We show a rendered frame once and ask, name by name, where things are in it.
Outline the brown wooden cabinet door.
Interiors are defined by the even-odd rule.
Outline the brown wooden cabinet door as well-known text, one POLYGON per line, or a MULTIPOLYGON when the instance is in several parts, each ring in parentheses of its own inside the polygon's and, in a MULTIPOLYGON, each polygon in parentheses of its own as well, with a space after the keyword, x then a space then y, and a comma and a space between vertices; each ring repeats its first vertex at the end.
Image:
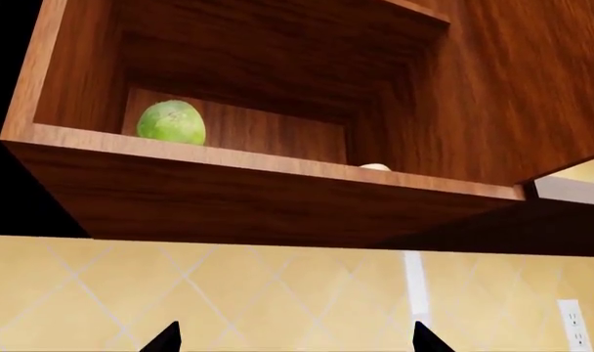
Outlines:
POLYGON ((401 170, 520 184, 594 158, 594 0, 410 0, 449 19, 412 67, 401 170))

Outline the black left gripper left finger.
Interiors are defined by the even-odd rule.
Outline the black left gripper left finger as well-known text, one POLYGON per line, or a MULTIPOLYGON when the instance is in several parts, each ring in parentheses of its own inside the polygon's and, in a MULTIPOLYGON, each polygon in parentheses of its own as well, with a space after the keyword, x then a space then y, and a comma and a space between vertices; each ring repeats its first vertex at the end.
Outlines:
POLYGON ((144 352, 180 352, 181 345, 179 322, 173 322, 144 347, 144 352))

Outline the white wall power outlet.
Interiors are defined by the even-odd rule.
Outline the white wall power outlet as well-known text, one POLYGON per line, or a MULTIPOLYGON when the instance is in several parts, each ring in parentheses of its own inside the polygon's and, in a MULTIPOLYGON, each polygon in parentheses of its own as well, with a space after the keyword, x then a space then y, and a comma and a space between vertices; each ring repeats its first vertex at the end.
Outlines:
POLYGON ((593 352, 587 328, 576 299, 558 299, 567 340, 571 352, 593 352))

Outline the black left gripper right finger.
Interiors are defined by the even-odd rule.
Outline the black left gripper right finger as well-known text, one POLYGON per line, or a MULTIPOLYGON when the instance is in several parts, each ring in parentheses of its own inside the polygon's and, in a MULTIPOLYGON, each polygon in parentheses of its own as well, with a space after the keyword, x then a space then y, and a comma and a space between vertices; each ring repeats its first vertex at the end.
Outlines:
POLYGON ((414 323, 414 352, 450 352, 450 347, 422 322, 414 323))

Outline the round green fruit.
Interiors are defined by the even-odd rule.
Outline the round green fruit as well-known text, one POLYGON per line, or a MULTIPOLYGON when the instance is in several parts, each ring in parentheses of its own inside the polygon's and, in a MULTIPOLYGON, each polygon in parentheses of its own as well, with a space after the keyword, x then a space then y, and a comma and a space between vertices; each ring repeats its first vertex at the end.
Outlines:
POLYGON ((169 100, 151 105, 140 116, 138 137, 172 143, 203 146, 206 128, 201 114, 192 105, 169 100))

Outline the brown wooden wall cabinet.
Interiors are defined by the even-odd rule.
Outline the brown wooden wall cabinet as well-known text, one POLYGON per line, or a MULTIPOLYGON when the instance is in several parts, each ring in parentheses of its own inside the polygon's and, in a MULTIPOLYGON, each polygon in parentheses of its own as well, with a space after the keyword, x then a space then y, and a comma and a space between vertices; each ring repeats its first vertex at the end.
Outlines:
POLYGON ((413 64, 450 25, 423 5, 9 2, 40 8, 0 143, 65 211, 48 234, 594 256, 594 204, 551 196, 553 172, 401 170, 413 64), (137 136, 169 100, 201 114, 203 146, 137 136))

